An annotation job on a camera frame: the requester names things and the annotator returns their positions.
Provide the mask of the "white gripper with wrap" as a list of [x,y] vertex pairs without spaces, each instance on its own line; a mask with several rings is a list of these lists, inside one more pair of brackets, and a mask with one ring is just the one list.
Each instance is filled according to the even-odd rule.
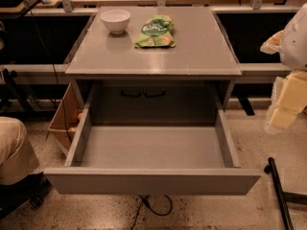
[[[275,54],[280,50],[283,30],[275,33],[260,47],[265,54]],[[271,105],[267,112],[265,131],[278,134],[295,121],[307,107],[307,73],[296,71],[286,78],[277,77],[272,88]]]

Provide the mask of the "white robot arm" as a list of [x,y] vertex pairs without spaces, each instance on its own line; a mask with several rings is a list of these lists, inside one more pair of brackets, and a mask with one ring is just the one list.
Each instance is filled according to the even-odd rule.
[[278,134],[290,127],[307,107],[307,5],[298,10],[282,31],[267,39],[260,51],[278,53],[281,63],[291,69],[287,77],[276,78],[267,112],[265,131]]

